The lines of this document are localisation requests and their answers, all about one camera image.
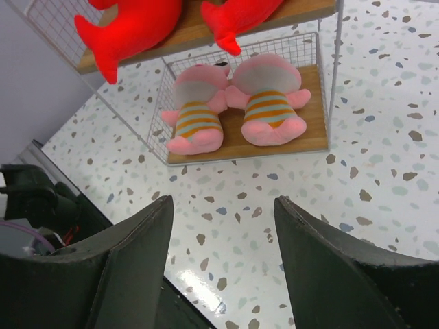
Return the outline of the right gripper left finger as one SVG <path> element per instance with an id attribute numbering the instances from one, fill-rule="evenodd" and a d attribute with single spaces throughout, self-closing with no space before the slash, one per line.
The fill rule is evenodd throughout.
<path id="1" fill-rule="evenodd" d="M 1 256 L 2 328 L 153 328 L 173 226 L 162 196 L 48 256 Z"/>

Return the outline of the red shark plush back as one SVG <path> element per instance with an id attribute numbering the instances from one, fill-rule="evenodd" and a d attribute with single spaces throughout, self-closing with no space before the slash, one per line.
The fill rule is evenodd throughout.
<path id="1" fill-rule="evenodd" d="M 283 3 L 281 0 L 229 0 L 221 5 L 203 1 L 201 16 L 216 44 L 232 56 L 241 54 L 236 37 L 266 21 Z"/>

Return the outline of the pink plush striped hat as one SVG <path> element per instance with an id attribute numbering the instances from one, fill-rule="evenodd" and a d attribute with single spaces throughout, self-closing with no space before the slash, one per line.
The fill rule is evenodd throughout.
<path id="1" fill-rule="evenodd" d="M 225 90 L 230 65 L 197 64 L 184 70 L 174 83 L 174 110 L 165 110 L 161 119 L 174 128 L 167 149 L 181 156 L 217 151 L 224 131 L 220 113 L 227 110 Z"/>
<path id="2" fill-rule="evenodd" d="M 296 113 L 311 99 L 298 69 L 275 53 L 242 62 L 225 90 L 228 107 L 244 111 L 243 137 L 256 146 L 284 145 L 303 135 L 307 124 Z"/>

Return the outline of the red shark plush front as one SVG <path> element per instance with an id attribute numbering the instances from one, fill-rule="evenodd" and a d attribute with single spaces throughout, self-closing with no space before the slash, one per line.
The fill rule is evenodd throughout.
<path id="1" fill-rule="evenodd" d="M 92 51 L 99 72 L 109 84 L 117 82 L 118 64 L 151 49 L 174 30 L 182 1 L 89 1 L 97 10 L 117 6 L 117 16 L 104 27 L 75 15 L 74 24 L 82 42 Z"/>

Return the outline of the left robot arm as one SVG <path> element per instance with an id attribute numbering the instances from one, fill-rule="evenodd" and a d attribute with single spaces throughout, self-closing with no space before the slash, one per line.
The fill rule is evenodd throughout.
<path id="1" fill-rule="evenodd" d="M 33 228 L 55 232 L 64 245 L 86 239 L 111 226 L 83 194 L 64 182 L 53 183 L 33 164 L 1 165 L 1 218 L 27 219 Z"/>

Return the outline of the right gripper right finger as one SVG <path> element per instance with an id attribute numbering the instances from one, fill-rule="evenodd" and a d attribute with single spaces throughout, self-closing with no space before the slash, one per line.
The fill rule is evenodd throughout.
<path id="1" fill-rule="evenodd" d="M 438 261 L 357 239 L 284 196 L 274 219 L 297 328 L 438 327 Z"/>

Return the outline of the red shark plush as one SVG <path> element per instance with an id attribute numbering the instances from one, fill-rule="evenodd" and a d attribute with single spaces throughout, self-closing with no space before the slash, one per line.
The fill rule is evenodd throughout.
<path id="1" fill-rule="evenodd" d="M 283 3 L 281 0 L 229 0 L 221 5 L 203 1 L 201 16 L 216 44 L 232 56 L 241 54 L 236 37 L 266 21 Z"/>
<path id="2" fill-rule="evenodd" d="M 118 64 L 151 49 L 174 30 L 182 1 L 89 1 L 97 10 L 117 6 L 117 16 L 104 27 L 75 15 L 74 24 L 82 42 L 92 51 L 99 72 L 109 84 L 117 82 Z"/>

